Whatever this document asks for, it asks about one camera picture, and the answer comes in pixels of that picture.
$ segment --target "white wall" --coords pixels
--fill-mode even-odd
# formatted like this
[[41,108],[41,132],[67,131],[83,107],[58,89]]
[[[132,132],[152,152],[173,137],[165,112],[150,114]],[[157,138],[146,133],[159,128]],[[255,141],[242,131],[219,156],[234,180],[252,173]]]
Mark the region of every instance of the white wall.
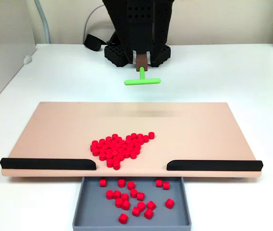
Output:
[[[84,21],[101,0],[40,0],[52,43],[82,43]],[[27,0],[36,43],[45,43],[34,0]],[[88,32],[103,40],[113,33],[105,8]],[[273,0],[175,0],[167,44],[273,43]]]
[[35,51],[25,0],[0,0],[0,92]]

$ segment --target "gray tray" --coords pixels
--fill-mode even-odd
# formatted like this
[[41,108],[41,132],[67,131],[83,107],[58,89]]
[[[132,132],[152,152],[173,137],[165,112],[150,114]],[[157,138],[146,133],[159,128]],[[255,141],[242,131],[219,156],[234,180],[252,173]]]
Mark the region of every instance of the gray tray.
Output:
[[[75,210],[73,228],[74,231],[190,231],[191,221],[186,202],[183,178],[167,177],[107,177],[107,187],[100,187],[99,177],[84,177]],[[119,188],[118,179],[125,179],[126,186]],[[162,179],[170,183],[169,190],[156,187],[156,179]],[[144,202],[153,201],[157,208],[154,216],[148,220],[141,212],[139,217],[132,215],[132,208],[138,204],[136,198],[129,196],[130,209],[125,211],[115,207],[115,200],[107,200],[107,190],[119,190],[121,193],[130,195],[127,189],[127,182],[134,181],[136,189],[145,193]],[[168,198],[175,202],[172,209],[165,207],[164,203]],[[128,222],[121,224],[119,216],[125,213],[128,215]]]

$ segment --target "black mount base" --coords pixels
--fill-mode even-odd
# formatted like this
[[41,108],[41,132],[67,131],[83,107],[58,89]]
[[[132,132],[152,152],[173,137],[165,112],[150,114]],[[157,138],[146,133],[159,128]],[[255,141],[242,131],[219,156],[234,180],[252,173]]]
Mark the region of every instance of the black mount base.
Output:
[[[123,67],[128,64],[128,59],[125,55],[122,45],[119,46],[106,46],[104,49],[104,57],[110,60],[117,67]],[[158,55],[156,61],[151,64],[152,67],[158,67],[164,61],[171,57],[171,48],[165,45]]]

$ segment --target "red cylindrical piece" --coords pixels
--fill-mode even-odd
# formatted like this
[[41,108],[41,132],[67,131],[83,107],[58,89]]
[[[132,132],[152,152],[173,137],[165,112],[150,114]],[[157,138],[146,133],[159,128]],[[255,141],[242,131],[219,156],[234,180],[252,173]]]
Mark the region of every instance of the red cylindrical piece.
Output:
[[169,182],[163,182],[163,189],[169,190],[170,189],[170,183]]
[[113,163],[114,162],[120,162],[121,160],[120,160],[120,158],[118,157],[118,156],[114,156],[113,157]]
[[118,155],[118,152],[117,151],[113,151],[112,152],[112,156],[114,157],[114,156],[117,156]]
[[106,179],[100,179],[99,185],[100,185],[100,187],[106,187],[107,186],[107,180]]
[[174,201],[172,199],[167,199],[167,201],[165,202],[165,207],[171,209],[174,206]]
[[136,134],[136,133],[132,133],[132,134],[131,134],[131,139],[132,139],[132,140],[137,139],[137,134]]
[[148,143],[149,142],[149,136],[148,135],[143,136],[143,140],[144,140],[144,143]]
[[122,204],[123,204],[122,198],[117,198],[117,199],[115,200],[115,206],[116,206],[117,208],[122,207]]
[[151,131],[150,133],[148,133],[148,137],[149,137],[150,140],[154,139],[155,138],[155,133]]
[[92,144],[92,145],[90,146],[90,151],[92,152],[95,148],[97,148],[97,146],[96,146],[95,144]]
[[114,162],[113,163],[113,168],[114,170],[119,170],[121,168],[121,163],[120,162]]
[[107,167],[113,167],[113,160],[107,159]]
[[137,158],[137,152],[136,151],[131,151],[130,152],[130,158],[131,159],[136,159]]
[[126,224],[126,223],[127,223],[127,220],[128,220],[128,216],[127,216],[126,214],[124,214],[124,213],[122,213],[122,214],[120,215],[120,217],[118,218],[118,221],[119,221],[119,223],[121,223],[121,224]]
[[133,151],[136,152],[137,155],[140,154],[140,149],[134,148]]
[[122,203],[122,209],[123,210],[129,210],[130,202],[129,201],[123,201]]
[[93,156],[99,156],[99,149],[98,148],[93,149]]
[[124,157],[129,158],[130,157],[130,152],[129,151],[124,151]]
[[122,195],[122,193],[120,191],[115,190],[114,194],[113,194],[113,198],[114,199],[121,198],[121,195]]
[[123,193],[121,198],[124,200],[124,201],[128,201],[129,200],[129,195],[126,194],[126,193]]
[[118,149],[118,148],[115,147],[115,146],[112,146],[112,147],[111,147],[111,150],[112,150],[112,151],[117,151],[117,149]]
[[99,154],[99,160],[105,161],[106,160],[106,154],[105,153],[100,153]]
[[108,200],[111,200],[111,199],[113,199],[113,191],[112,190],[108,190],[107,192],[106,192],[106,196],[107,196],[107,199]]
[[137,200],[144,201],[145,194],[143,192],[138,192],[136,196]]
[[143,144],[144,144],[144,140],[143,140],[143,138],[138,138],[138,140],[137,140],[137,141],[138,141],[138,143],[139,143],[139,144],[141,144],[141,145],[143,145]]
[[143,201],[140,201],[138,204],[137,204],[137,207],[141,210],[141,212],[143,212],[145,210],[145,203]]
[[123,161],[125,159],[124,153],[118,153],[118,157],[120,161]]
[[123,144],[123,145],[122,145],[122,149],[124,149],[124,150],[126,150],[126,149],[127,149],[127,147],[128,147],[128,145],[127,145],[127,144]]
[[118,137],[117,134],[113,134],[113,135],[112,135],[112,140],[115,140],[117,137]]
[[106,142],[106,140],[105,140],[105,139],[100,139],[100,140],[99,140],[99,143],[104,144],[105,142]]
[[136,198],[136,196],[137,196],[137,190],[136,190],[136,189],[130,190],[130,196],[131,196],[132,198]]
[[156,187],[162,187],[162,180],[161,179],[156,180]]
[[146,210],[144,213],[144,217],[148,220],[150,220],[153,215],[154,215],[154,212],[151,209]]
[[141,210],[140,210],[138,207],[134,207],[134,208],[132,209],[132,215],[133,215],[133,216],[138,217],[138,216],[140,216],[140,213],[141,213]]
[[123,188],[126,185],[126,181],[124,179],[119,179],[117,183],[118,183],[118,187],[120,188]]
[[100,149],[100,148],[103,147],[103,144],[102,144],[102,143],[98,143],[98,144],[96,144],[96,147],[97,147],[98,149]]
[[111,149],[107,149],[107,150],[105,151],[105,153],[106,153],[106,154],[112,154],[112,150],[111,150]]
[[134,189],[134,188],[135,188],[135,183],[134,183],[133,181],[128,182],[128,183],[127,183],[127,188],[128,188],[129,190]]
[[109,160],[109,159],[112,159],[113,158],[113,155],[112,154],[106,154],[106,159]]
[[151,210],[154,210],[156,208],[156,204],[153,203],[152,201],[149,201],[147,203],[147,208],[151,209]]
[[126,140],[126,144],[132,143],[132,140]]

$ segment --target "pile of red pieces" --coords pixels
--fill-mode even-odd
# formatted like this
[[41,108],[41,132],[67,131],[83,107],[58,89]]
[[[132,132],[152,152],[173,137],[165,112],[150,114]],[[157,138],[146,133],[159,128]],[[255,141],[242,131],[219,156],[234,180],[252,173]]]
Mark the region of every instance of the pile of red pieces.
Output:
[[[164,182],[162,180],[156,180],[156,186],[157,187],[163,187]],[[123,188],[125,187],[126,182],[124,179],[119,179],[118,180],[118,187]],[[107,180],[106,179],[101,179],[100,180],[100,187],[106,187],[107,186]],[[138,192],[137,189],[135,189],[135,183],[133,181],[130,181],[127,183],[127,188],[130,190],[130,197],[136,198],[140,202],[137,204],[136,207],[132,209],[132,215],[138,217],[140,216],[141,212],[145,210],[147,207],[147,210],[144,212],[144,217],[146,219],[151,219],[152,216],[154,215],[153,210],[156,208],[156,204],[152,201],[149,201],[147,204],[143,202],[145,199],[145,194],[143,192]],[[108,190],[106,192],[106,197],[108,200],[115,199],[115,206],[117,208],[121,208],[123,210],[129,210],[130,208],[130,202],[129,202],[129,195],[126,193],[121,193],[119,190]],[[168,199],[165,202],[165,206],[169,209],[171,209],[174,206],[174,201],[172,199]],[[126,224],[128,221],[128,216],[124,213],[120,215],[118,218],[119,222],[121,224]]]
[[155,138],[155,133],[148,135],[132,133],[126,136],[126,140],[117,134],[93,141],[90,150],[93,156],[99,156],[99,160],[107,161],[107,167],[113,167],[119,170],[121,161],[127,158],[136,159],[140,154],[141,146]]

